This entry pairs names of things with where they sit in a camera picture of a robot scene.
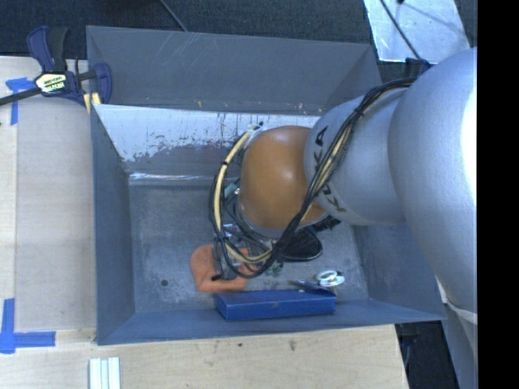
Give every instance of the black carpet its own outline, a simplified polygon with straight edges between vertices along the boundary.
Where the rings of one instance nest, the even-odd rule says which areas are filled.
[[[165,0],[190,32],[372,43],[362,0]],[[471,46],[478,0],[455,0]],[[66,58],[85,59],[86,25],[181,30],[158,0],[0,0],[0,54],[28,56],[26,36],[41,25],[71,32]],[[382,80],[403,64],[380,63]],[[458,388],[439,323],[397,326],[411,389]]]

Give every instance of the wooden surface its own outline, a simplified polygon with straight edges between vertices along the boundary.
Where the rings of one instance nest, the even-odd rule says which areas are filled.
[[[18,78],[17,62],[1,75]],[[0,96],[8,93],[2,81]],[[10,111],[0,107],[0,311],[15,291],[17,127]],[[0,354],[0,388],[86,388],[88,360],[116,356],[124,389],[409,387],[391,325],[101,347],[95,336],[95,329],[58,331],[54,348]]]

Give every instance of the small tool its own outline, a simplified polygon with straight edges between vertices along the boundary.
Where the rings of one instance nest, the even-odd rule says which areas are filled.
[[[97,93],[101,102],[106,104],[109,101],[112,95],[112,77],[108,64],[97,63],[91,71],[80,74],[76,62],[75,74],[67,70],[63,57],[63,42],[67,33],[67,28],[47,26],[40,26],[29,33],[27,38],[29,51],[41,66],[41,74],[34,79],[36,87],[0,98],[0,105],[42,95],[73,100],[86,106],[87,93],[81,88],[81,82],[89,79],[97,80]]]

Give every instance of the blue clamp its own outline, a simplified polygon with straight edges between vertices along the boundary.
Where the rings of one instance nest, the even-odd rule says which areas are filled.
[[[67,100],[73,100],[85,106],[85,91],[81,88],[79,72],[74,74],[66,69],[66,61],[63,57],[63,42],[68,32],[66,28],[49,28],[40,26],[29,33],[27,46],[31,56],[38,61],[41,66],[42,75],[56,72],[66,76],[66,87],[60,91],[42,92],[41,95],[51,97],[57,96]],[[112,75],[106,63],[94,65],[95,78],[97,80],[97,92],[103,104],[107,104],[112,95]]]
[[[18,79],[8,79],[6,81],[7,87],[16,94],[19,91],[24,91],[27,89],[33,89],[36,87],[33,81],[27,78],[18,78]],[[13,102],[11,106],[11,125],[13,126],[18,122],[18,102]]]
[[[17,348],[53,347],[56,331],[15,333],[15,299],[4,300],[0,353],[12,354]]]

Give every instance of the blue block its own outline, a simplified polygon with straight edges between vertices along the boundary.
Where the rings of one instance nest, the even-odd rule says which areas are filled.
[[[226,320],[329,314],[337,296],[326,290],[276,289],[215,294],[217,309]]]

